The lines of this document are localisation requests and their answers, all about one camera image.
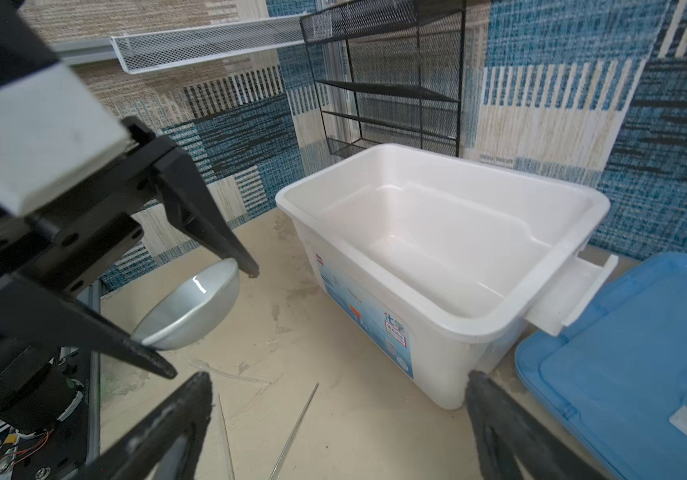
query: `white plastic bin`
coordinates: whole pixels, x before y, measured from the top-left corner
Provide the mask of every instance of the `white plastic bin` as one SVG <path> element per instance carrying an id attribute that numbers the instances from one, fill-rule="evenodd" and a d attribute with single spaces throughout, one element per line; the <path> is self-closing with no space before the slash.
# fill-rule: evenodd
<path id="1" fill-rule="evenodd" d="M 617 264 L 576 255 L 598 191 L 394 144 L 283 188 L 320 285 L 443 408 L 525 325 L 575 321 Z"/>

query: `storage container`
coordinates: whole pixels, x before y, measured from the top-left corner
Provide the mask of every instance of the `storage container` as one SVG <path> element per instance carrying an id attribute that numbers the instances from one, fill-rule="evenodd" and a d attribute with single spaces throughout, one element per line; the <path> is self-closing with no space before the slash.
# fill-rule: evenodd
<path id="1" fill-rule="evenodd" d="M 443 408 L 529 320 L 558 334 L 617 264 L 577 257 L 609 202 L 581 185 L 369 148 L 283 188 L 319 284 Z"/>
<path id="2" fill-rule="evenodd" d="M 515 359 L 522 383 L 611 474 L 687 478 L 687 255 L 629 270 Z"/>

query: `screw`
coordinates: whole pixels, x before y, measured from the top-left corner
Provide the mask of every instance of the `screw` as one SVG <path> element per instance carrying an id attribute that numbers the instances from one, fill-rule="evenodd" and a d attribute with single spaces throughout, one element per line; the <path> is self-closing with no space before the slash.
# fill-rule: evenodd
<path id="1" fill-rule="evenodd" d="M 37 473 L 34 474 L 34 478 L 35 480 L 45 480 L 48 478 L 48 475 L 50 475 L 50 467 L 44 467 L 37 470 Z"/>

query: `wire mesh organizer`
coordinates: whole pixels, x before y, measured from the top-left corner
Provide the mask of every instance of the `wire mesh organizer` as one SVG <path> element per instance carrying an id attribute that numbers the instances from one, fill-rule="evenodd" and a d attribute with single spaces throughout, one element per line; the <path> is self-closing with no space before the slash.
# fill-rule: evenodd
<path id="1" fill-rule="evenodd" d="M 129 74 L 207 62 L 304 43 L 300 14 L 112 37 Z"/>
<path id="2" fill-rule="evenodd" d="M 331 154 L 398 143 L 458 156 L 465 0 L 353 0 L 300 25 Z"/>

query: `metal shelf rack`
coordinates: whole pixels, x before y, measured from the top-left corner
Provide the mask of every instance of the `metal shelf rack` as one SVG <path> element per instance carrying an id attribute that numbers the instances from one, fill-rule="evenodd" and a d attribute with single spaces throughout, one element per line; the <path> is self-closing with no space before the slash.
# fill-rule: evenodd
<path id="1" fill-rule="evenodd" d="M 331 154 L 459 155 L 465 0 L 353 0 L 300 25 Z"/>

